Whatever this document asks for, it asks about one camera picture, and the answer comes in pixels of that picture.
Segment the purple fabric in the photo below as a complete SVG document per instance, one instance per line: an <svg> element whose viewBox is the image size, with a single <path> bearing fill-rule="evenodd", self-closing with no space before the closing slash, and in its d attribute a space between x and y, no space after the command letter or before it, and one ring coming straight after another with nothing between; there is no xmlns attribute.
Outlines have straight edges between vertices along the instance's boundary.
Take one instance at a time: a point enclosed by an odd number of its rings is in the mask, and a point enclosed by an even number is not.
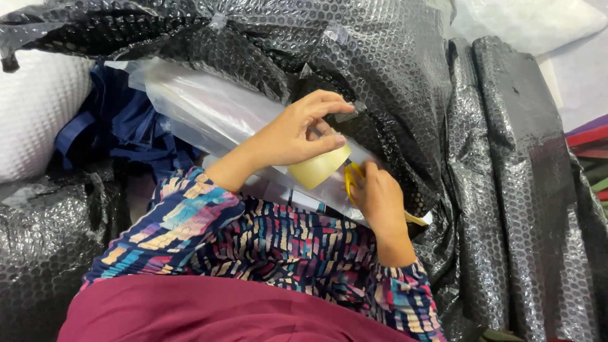
<svg viewBox="0 0 608 342"><path fill-rule="evenodd" d="M132 275L92 284L58 342L406 341L359 313L297 291L205 276Z"/></svg>
<svg viewBox="0 0 608 342"><path fill-rule="evenodd" d="M576 127L572 131L569 131L568 133L566 133L566 136L571 136L574 134L582 133L582 132L592 130L594 128L597 128L597 127L603 126L603 125L608 125L608 114L600 116L597 119L591 120L582 126Z"/></svg>

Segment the blue cloth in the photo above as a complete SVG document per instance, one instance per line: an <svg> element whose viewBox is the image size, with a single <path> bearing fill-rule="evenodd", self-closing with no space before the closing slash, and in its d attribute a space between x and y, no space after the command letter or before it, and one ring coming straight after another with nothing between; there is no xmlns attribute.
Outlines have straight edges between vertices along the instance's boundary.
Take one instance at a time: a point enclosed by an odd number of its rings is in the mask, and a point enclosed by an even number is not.
<svg viewBox="0 0 608 342"><path fill-rule="evenodd" d="M97 62L90 75L93 90L55 138L64 168L110 156L148 164L160 180L194 166L201 151L162 129L162 115L145 92L129 88L128 73Z"/></svg>

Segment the sleeve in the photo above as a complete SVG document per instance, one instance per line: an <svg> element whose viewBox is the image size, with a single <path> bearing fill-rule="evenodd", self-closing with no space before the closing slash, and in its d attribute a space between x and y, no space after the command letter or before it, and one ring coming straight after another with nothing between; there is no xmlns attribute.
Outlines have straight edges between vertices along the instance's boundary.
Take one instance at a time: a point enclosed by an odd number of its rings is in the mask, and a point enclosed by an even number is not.
<svg viewBox="0 0 608 342"><path fill-rule="evenodd" d="M89 285L127 274L186 274L206 238L240 217L244 204L207 178L199 167L159 183L150 211L109 244L84 275Z"/></svg>
<svg viewBox="0 0 608 342"><path fill-rule="evenodd" d="M371 268L366 286L371 318L422 342L447 342L420 261L402 268Z"/></svg>

